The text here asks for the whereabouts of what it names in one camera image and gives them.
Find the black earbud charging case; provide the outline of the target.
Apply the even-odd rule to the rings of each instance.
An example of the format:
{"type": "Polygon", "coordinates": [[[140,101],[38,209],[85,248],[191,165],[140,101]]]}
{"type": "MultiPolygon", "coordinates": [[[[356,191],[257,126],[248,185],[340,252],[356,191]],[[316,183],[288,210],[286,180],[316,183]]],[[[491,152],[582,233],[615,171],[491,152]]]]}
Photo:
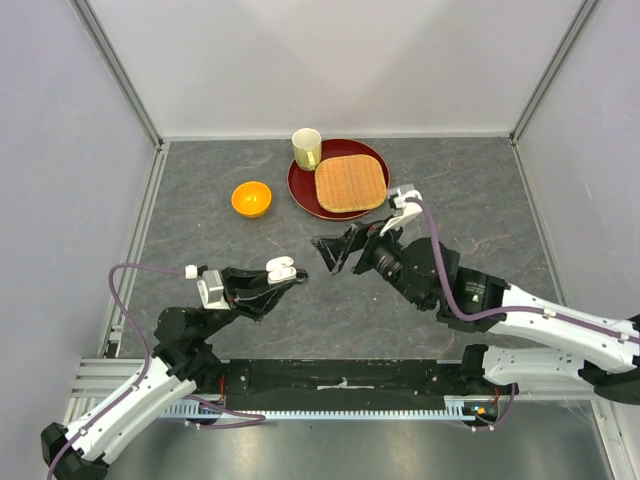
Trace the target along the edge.
{"type": "Polygon", "coordinates": [[[305,270],[298,270],[296,273],[296,279],[298,282],[305,282],[309,278],[308,273],[305,270]]]}

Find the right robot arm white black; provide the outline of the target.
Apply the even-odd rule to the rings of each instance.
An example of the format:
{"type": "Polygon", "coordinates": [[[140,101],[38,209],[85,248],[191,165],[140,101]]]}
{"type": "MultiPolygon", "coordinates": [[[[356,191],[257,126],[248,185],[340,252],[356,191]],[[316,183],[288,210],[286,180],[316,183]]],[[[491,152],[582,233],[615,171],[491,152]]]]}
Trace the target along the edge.
{"type": "Polygon", "coordinates": [[[521,337],[539,343],[523,355],[495,347],[466,349],[472,358],[458,368],[467,392],[492,383],[522,383],[527,378],[560,378],[588,385],[606,400],[639,402],[639,319],[614,319],[544,300],[505,280],[460,264],[458,252],[433,237],[408,245],[400,230],[381,223],[352,224],[343,234],[315,236],[331,274],[359,256],[355,275],[376,271],[419,311],[435,311],[437,321],[464,332],[521,337]]]}

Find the white earbud charging case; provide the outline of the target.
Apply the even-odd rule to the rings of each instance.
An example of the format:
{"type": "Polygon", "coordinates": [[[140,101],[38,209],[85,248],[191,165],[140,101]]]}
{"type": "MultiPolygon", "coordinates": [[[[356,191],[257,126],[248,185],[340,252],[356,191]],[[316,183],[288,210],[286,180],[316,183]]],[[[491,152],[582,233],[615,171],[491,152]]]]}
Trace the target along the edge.
{"type": "Polygon", "coordinates": [[[265,270],[269,285],[293,280],[297,275],[294,260],[289,256],[281,256],[269,260],[265,265],[265,270]]]}

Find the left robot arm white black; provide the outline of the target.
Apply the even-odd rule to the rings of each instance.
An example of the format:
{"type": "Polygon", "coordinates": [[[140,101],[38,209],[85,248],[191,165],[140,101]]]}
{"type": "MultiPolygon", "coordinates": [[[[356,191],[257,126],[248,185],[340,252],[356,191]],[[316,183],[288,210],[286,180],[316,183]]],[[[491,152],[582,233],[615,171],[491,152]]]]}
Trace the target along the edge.
{"type": "Polygon", "coordinates": [[[195,281],[201,305],[168,307],[157,323],[156,347],[142,365],[103,402],[63,425],[41,433],[50,479],[103,479],[125,447],[177,401],[216,388],[221,362],[207,340],[239,317],[260,321],[308,274],[288,256],[262,270],[187,265],[178,275],[195,281]]]}

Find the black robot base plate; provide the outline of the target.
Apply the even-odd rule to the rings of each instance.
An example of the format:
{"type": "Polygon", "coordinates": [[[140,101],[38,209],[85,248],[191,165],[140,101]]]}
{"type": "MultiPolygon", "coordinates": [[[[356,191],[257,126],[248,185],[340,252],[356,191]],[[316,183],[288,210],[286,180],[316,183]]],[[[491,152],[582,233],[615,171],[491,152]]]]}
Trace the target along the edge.
{"type": "Polygon", "coordinates": [[[509,395],[483,370],[436,360],[233,359],[198,390],[232,410],[355,412],[441,410],[446,396],[509,395]]]}

